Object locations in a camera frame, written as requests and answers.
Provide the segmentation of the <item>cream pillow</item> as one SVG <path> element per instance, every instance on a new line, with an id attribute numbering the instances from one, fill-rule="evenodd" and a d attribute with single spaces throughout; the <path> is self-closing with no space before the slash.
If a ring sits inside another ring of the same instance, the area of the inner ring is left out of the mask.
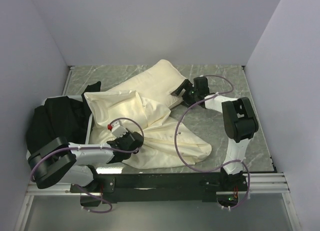
<path id="1" fill-rule="evenodd" d="M 186 79 L 168 60 L 161 59 L 151 68 L 111 88 L 110 91 L 136 91 L 140 96 L 172 109 L 183 101 L 172 93 Z"/>

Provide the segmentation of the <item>cream pillowcase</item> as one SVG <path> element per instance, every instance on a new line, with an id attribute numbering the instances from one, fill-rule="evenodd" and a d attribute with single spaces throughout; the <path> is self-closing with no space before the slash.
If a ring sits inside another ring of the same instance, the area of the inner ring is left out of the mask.
<path id="1" fill-rule="evenodd" d="M 113 140 L 107 126 L 117 118 L 122 118 L 130 131 L 144 133 L 142 148 L 124 160 L 133 168 L 174 168 L 184 162 L 194 165 L 211 154 L 212 146 L 170 117 L 168 107 L 136 91 L 86 92 L 84 97 L 94 118 L 91 144 Z"/>

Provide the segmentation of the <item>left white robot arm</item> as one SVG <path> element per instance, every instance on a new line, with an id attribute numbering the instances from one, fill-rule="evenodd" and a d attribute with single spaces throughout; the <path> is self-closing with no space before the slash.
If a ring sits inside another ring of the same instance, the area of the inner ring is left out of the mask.
<path id="1" fill-rule="evenodd" d="M 103 144 L 77 144 L 67 142 L 65 137 L 57 137 L 38 151 L 28 151 L 26 159 L 32 181 L 39 189 L 69 183 L 94 192 L 100 186 L 94 165 L 127 160 L 139 151 L 143 143 L 143 134 L 128 129 L 124 135 Z"/>

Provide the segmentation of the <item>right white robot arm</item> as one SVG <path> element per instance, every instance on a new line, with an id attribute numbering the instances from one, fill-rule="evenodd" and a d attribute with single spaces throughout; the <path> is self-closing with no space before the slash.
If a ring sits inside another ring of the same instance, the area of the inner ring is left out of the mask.
<path id="1" fill-rule="evenodd" d="M 231 90 L 225 92 L 210 92 L 208 75 L 202 75 L 190 82 L 185 79 L 180 86 L 171 92 L 172 96 L 182 97 L 188 111 L 196 105 L 207 110 L 222 114 L 224 131 L 228 137 L 226 157 L 219 168 L 219 186 L 230 191 L 234 187 L 245 184 L 243 176 L 244 159 L 247 147 L 259 130 L 259 122 L 248 97 L 230 98 L 234 90 L 233 84 L 227 78 L 220 77 L 230 84 Z"/>

